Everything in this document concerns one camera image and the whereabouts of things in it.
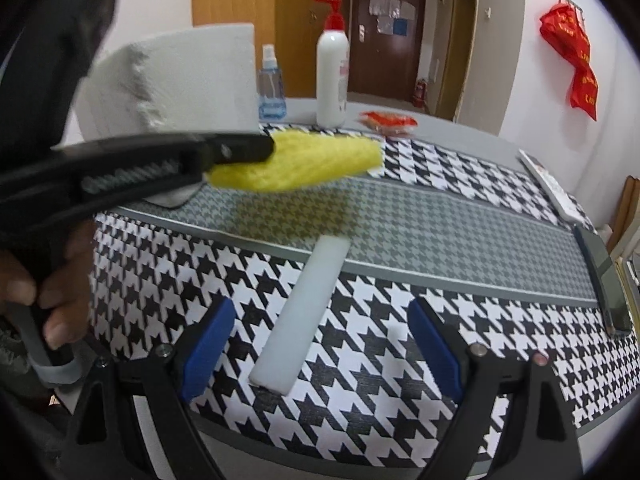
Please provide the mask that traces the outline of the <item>person's left hand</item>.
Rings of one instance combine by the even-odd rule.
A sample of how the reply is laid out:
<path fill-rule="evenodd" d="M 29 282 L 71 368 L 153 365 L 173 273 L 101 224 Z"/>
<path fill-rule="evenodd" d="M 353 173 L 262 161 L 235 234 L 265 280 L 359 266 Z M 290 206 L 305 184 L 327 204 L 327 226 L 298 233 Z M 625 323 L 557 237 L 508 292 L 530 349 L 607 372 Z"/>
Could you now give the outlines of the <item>person's left hand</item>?
<path fill-rule="evenodd" d="M 42 332 L 51 350 L 73 344 L 85 336 L 95 232 L 92 219 L 79 223 L 66 242 L 64 264 L 41 286 L 9 252 L 1 252 L 1 315 L 8 315 L 9 306 L 29 307 L 34 302 L 49 310 Z"/>

